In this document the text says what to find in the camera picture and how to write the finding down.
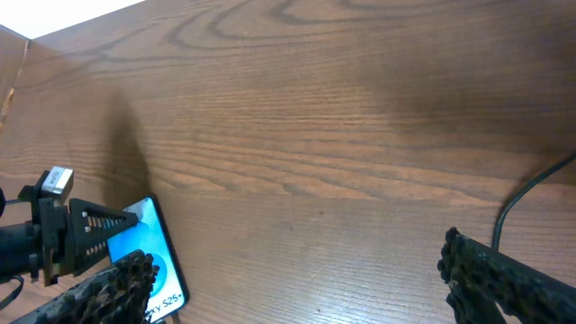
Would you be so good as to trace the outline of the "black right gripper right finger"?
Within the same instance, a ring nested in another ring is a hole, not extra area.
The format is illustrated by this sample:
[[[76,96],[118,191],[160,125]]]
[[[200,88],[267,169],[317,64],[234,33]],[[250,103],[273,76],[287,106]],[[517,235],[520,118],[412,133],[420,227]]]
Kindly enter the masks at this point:
[[[526,324],[575,324],[573,287],[456,228],[445,234],[437,269],[458,324],[504,323],[506,315]]]

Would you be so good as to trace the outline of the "blue Galaxy smartphone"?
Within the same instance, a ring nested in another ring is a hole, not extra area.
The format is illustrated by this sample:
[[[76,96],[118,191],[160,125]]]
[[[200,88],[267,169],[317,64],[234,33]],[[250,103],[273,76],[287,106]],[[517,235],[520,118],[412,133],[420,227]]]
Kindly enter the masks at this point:
[[[112,262],[116,262],[137,249],[152,255],[152,265],[159,269],[146,315],[154,323],[182,309],[188,303],[190,293],[158,198],[149,195],[123,210],[135,213],[139,222],[107,240],[109,256]]]

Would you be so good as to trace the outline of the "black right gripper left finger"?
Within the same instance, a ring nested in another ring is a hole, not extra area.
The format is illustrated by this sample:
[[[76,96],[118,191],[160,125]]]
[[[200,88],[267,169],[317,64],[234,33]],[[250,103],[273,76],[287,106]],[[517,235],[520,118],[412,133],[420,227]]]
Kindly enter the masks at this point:
[[[135,250],[14,322],[16,324],[149,323],[148,301],[159,267]]]

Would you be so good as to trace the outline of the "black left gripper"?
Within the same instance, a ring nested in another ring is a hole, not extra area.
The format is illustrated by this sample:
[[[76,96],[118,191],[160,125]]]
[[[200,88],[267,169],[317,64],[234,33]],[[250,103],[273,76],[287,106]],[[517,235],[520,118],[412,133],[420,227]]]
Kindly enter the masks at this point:
[[[108,256],[107,240],[135,227],[138,216],[73,198],[69,215],[65,202],[43,197],[41,183],[50,170],[45,170],[35,185],[25,185],[18,193],[22,202],[31,205],[31,225],[37,251],[30,255],[31,277],[36,280],[42,269],[45,286],[58,282],[63,237],[67,230],[67,272],[79,276]]]

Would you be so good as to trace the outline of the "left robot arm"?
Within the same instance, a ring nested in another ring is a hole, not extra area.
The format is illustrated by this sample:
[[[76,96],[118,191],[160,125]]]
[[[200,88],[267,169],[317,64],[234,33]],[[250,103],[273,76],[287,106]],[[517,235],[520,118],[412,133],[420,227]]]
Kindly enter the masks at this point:
[[[28,274],[45,285],[64,275],[78,276],[108,256],[107,240],[136,226],[137,214],[116,211],[81,199],[68,199],[74,171],[62,166],[45,170],[10,203],[28,203],[31,219],[1,228],[1,282]]]

